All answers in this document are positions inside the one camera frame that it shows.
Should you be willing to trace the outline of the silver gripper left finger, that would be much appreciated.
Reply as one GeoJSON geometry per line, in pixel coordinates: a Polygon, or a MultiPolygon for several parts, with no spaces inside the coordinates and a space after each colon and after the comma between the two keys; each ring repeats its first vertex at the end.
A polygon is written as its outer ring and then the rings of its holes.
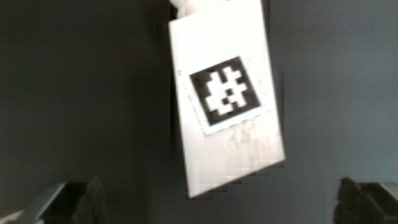
{"type": "Polygon", "coordinates": [[[99,179],[67,181],[35,196],[12,224],[104,224],[104,210],[99,179]]]}

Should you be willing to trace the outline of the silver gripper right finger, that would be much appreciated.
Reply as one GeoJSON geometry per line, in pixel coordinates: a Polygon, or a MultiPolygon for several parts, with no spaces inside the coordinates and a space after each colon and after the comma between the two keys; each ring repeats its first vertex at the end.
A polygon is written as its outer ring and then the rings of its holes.
{"type": "Polygon", "coordinates": [[[334,224],[398,224],[398,182],[341,179],[334,224]]]}

